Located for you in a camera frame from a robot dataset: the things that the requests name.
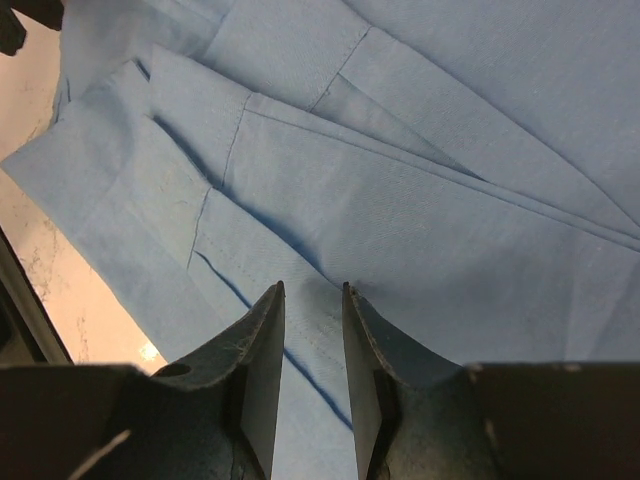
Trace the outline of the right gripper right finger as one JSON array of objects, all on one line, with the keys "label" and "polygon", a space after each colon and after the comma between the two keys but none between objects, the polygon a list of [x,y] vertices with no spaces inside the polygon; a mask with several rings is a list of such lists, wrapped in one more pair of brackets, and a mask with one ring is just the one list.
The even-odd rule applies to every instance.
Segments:
[{"label": "right gripper right finger", "polygon": [[342,329],[362,479],[635,479],[635,363],[460,366],[353,287]]}]

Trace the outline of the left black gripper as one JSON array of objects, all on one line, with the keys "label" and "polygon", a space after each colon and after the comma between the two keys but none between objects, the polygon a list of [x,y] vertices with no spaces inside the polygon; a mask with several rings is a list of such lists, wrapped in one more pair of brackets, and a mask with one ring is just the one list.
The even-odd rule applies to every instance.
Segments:
[{"label": "left black gripper", "polygon": [[1,0],[1,53],[5,56],[15,56],[27,37],[18,13],[49,30],[60,31],[64,6],[60,0]]}]

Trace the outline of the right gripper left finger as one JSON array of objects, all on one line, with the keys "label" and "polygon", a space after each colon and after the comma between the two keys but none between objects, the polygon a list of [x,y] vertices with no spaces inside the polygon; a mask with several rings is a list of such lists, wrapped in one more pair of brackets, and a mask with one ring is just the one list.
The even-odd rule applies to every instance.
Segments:
[{"label": "right gripper left finger", "polygon": [[267,479],[285,291],[154,375],[125,365],[1,371],[5,479]]}]

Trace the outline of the light blue long sleeve shirt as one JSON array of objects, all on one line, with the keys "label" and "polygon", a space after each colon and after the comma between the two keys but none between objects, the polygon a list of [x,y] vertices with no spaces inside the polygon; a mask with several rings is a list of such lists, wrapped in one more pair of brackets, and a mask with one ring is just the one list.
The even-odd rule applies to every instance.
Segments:
[{"label": "light blue long sleeve shirt", "polygon": [[357,471],[344,283],[447,370],[639,357],[635,1],[71,1],[2,167],[168,360],[284,283],[279,479]]}]

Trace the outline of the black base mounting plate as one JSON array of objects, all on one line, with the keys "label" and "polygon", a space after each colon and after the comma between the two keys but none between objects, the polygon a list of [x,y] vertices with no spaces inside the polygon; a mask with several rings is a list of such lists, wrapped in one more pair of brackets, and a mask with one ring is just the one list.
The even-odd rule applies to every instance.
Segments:
[{"label": "black base mounting plate", "polygon": [[1,231],[1,365],[72,365],[4,231]]}]

